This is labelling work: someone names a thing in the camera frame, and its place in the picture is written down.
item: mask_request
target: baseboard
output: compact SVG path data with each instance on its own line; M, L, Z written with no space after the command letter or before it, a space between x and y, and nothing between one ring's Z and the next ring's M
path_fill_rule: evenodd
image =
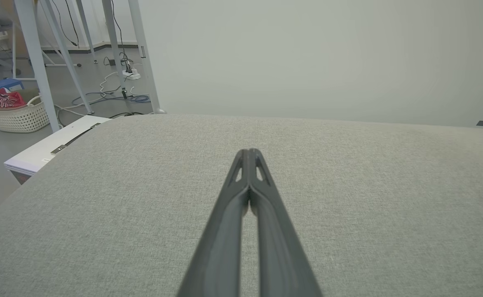
M101 49L111 48L110 42L99 42L93 45L95 51L99 51ZM124 42L124 45L119 45L119 48L125 49L138 49L138 45L136 42ZM55 50L52 47L42 47L42 51L45 53L54 53ZM91 49L89 47L70 47L68 48L69 53L91 53Z

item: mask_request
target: gray floor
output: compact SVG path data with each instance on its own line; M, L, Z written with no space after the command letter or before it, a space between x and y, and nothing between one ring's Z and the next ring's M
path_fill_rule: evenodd
M135 62L140 61L137 49L126 49L126 54ZM104 66L102 63L105 56L112 56L110 49L102 49L96 52L96 55L98 57L98 64L93 64L93 59L91 58L90 54L71 55L74 63L82 64L82 66L80 68L76 68L76 70L81 79L82 87L85 93L98 92L100 90L99 84L104 81L104 77L115 71L115 66ZM49 56L56 63L63 63L58 55L50 54ZM137 65L136 67L139 73L143 73L141 65ZM17 60L17 68L22 71L22 75L19 77L34 77L33 70L27 60ZM78 97L79 94L74 87L73 80L68 72L68 69L66 67L48 67L46 70L55 104L62 107L70 106L71 100ZM9 71L2 71L0 69L0 79L3 77L10 77ZM25 88L37 87L36 82L34 81L24 81L23 85ZM112 75L109 77L108 82L105 83L104 86L105 91L117 89L119 86L119 79L117 75ZM134 93L136 94L142 94L148 91L147 81L143 78L134 81L127 81L127 90L130 90L131 87L135 87ZM97 98L97 94L88 96L88 100ZM94 115L101 117L110 117L117 113L127 111L124 101L117 100L104 101L102 103L94 104L92 105L92 108L95 111ZM78 113L86 113L83 107L79 107L74 110ZM139 113L151 113L152 106L150 103L132 104L132 111ZM75 121L78 118L80 117L73 115L72 113L61 113L61 120L65 125ZM16 182L11 173L5 169L3 163L12 156L25 150L27 147L33 145L41 139L44 139L50 134L51 127L49 125L39 131L28 134L7 133L0 131L0 203L2 203L4 199L6 199L19 187L19 184Z

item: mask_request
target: woven plastic basket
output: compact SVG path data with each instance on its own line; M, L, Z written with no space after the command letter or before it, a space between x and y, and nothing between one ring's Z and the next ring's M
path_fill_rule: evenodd
M40 96L29 100L21 108L0 109L0 130L6 132L29 133L40 130L49 124Z

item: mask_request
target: basket handle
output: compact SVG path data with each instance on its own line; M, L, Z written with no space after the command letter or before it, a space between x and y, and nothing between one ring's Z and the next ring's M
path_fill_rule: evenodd
M38 95L38 96L34 97L33 99L29 100L29 102L27 103L27 105L28 105L28 106L29 106L29 105L34 106L34 105L32 105L31 103L32 103L34 100L36 100L36 99L40 99L40 95Z

